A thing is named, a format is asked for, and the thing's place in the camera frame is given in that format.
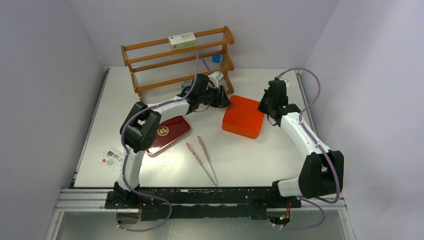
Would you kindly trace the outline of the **pink tongs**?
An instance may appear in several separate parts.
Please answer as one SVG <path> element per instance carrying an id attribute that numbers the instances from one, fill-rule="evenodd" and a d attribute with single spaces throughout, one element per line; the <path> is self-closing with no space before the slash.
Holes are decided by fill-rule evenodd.
<path id="1" fill-rule="evenodd" d="M 202 168 L 203 172 L 209 178 L 211 183 L 214 186 L 217 186 L 218 180 L 217 180 L 215 171 L 213 169 L 213 165 L 211 163 L 211 158 L 210 158 L 209 153 L 206 149 L 206 145 L 205 145 L 203 139 L 199 135 L 197 135 L 196 137 L 197 137 L 197 141 L 198 141 L 198 144 L 200 146 L 200 149 L 202 150 L 203 157 L 199 156 L 199 154 L 196 152 L 195 148 L 193 147 L 193 145 L 190 142 L 186 142 L 186 146 L 187 146 L 188 150 L 190 151 L 190 153 L 192 154 L 192 156 L 194 157 L 194 159 L 196 160 L 196 162 Z"/>

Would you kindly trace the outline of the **orange box lid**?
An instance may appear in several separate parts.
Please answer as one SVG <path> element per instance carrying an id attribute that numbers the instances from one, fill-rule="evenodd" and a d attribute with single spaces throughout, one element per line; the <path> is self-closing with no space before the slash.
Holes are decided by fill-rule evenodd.
<path id="1" fill-rule="evenodd" d="M 230 101 L 232 105 L 226 108 L 222 124 L 263 125 L 264 114 L 258 110 L 258 101 L 238 95 L 232 95 Z"/>

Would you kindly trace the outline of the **blue cube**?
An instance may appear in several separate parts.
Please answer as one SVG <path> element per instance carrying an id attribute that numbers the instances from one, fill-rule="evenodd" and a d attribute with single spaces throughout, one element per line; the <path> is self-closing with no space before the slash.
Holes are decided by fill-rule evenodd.
<path id="1" fill-rule="evenodd" d="M 223 58 L 223 56 L 221 54 L 214 54 L 212 56 L 212 61 L 214 63 L 221 63 L 222 62 L 222 58 Z"/>

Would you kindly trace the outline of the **black base frame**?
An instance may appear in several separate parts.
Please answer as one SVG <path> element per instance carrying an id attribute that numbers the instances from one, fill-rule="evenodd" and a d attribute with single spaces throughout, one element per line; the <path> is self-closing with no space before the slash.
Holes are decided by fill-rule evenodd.
<path id="1" fill-rule="evenodd" d="M 136 187 L 142 194 L 117 183 L 106 196 L 108 210 L 140 211 L 142 221 L 170 219 L 240 218 L 267 220 L 269 209 L 300 208 L 295 196 L 283 197 L 276 184 L 259 187 Z"/>

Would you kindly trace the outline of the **wooden three-tier shelf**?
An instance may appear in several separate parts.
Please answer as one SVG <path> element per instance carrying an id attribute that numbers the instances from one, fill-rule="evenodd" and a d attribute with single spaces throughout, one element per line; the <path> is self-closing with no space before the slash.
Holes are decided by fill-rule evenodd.
<path id="1" fill-rule="evenodd" d="M 134 92 L 140 100 L 143 92 L 171 84 L 192 80 L 196 73 L 222 72 L 226 94 L 235 89 L 229 72 L 235 69 L 228 46 L 235 38 L 228 26 L 194 33 L 196 45 L 172 50 L 168 38 L 152 40 L 120 47 L 122 60 L 128 67 Z M 212 61 L 215 54 L 222 55 L 222 62 Z"/>

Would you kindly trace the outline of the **orange compartment box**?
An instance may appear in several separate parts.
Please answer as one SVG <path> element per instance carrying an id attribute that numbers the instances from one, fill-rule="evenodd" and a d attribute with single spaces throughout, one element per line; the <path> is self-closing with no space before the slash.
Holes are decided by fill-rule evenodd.
<path id="1" fill-rule="evenodd" d="M 227 123 L 222 124 L 222 129 L 226 132 L 236 134 L 242 137 L 246 137 L 249 139 L 258 138 L 262 124 L 253 124 L 253 125 L 231 125 Z"/>

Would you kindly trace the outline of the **clear plastic bag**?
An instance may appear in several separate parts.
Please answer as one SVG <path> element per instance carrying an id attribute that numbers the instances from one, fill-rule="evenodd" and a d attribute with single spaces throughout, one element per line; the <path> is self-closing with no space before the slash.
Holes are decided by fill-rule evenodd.
<path id="1" fill-rule="evenodd" d="M 122 173 L 125 154 L 115 147 L 102 152 L 101 163 L 118 174 Z"/>

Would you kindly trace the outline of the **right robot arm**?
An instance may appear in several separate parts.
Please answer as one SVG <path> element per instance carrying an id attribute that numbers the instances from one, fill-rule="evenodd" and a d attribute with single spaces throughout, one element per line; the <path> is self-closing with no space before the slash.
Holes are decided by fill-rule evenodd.
<path id="1" fill-rule="evenodd" d="M 290 136 L 304 160 L 298 176 L 274 182 L 277 189 L 270 193 L 270 202 L 282 207 L 289 197 L 339 196 L 343 189 L 344 156 L 320 141 L 305 123 L 299 107 L 289 103 L 283 80 L 275 78 L 268 82 L 258 110 L 274 121 L 272 126 L 282 128 Z"/>

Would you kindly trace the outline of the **dark red tray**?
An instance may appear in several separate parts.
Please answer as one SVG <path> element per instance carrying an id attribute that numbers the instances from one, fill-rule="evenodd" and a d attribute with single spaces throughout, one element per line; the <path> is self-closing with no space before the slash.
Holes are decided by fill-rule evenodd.
<path id="1" fill-rule="evenodd" d="M 150 156 L 157 156 L 180 141 L 190 131 L 191 126 L 183 116 L 166 120 L 159 125 L 155 140 L 146 153 Z"/>

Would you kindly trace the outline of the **blue lidded jar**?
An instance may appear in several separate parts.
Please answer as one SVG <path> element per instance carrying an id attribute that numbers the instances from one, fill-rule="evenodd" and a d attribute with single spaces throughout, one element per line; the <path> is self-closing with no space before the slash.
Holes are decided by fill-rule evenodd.
<path id="1" fill-rule="evenodd" d="M 190 90 L 192 84 L 193 84 L 193 80 L 192 79 L 191 80 L 185 80 L 185 81 L 181 82 L 180 85 L 181 85 L 181 91 L 182 91 L 182 93 L 183 94 L 186 94 Z"/>

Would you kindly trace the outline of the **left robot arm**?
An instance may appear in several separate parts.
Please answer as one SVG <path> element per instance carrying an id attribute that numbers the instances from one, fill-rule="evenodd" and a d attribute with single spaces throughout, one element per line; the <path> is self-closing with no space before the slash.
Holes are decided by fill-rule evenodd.
<path id="1" fill-rule="evenodd" d="M 200 105 L 224 109 L 231 106 L 225 87 L 219 82 L 220 71 L 209 75 L 198 73 L 191 85 L 177 96 L 154 104 L 136 102 L 120 128 L 121 144 L 125 157 L 113 191 L 126 208 L 134 207 L 139 200 L 140 170 L 145 151 L 153 144 L 161 123 L 174 117 L 193 113 Z"/>

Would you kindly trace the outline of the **white green box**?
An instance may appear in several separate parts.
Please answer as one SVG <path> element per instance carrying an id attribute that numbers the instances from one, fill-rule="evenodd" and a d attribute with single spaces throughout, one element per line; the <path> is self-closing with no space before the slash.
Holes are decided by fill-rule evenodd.
<path id="1" fill-rule="evenodd" d="M 197 44 L 196 36 L 193 32 L 183 33 L 179 35 L 170 36 L 168 42 L 173 51 L 191 48 Z"/>

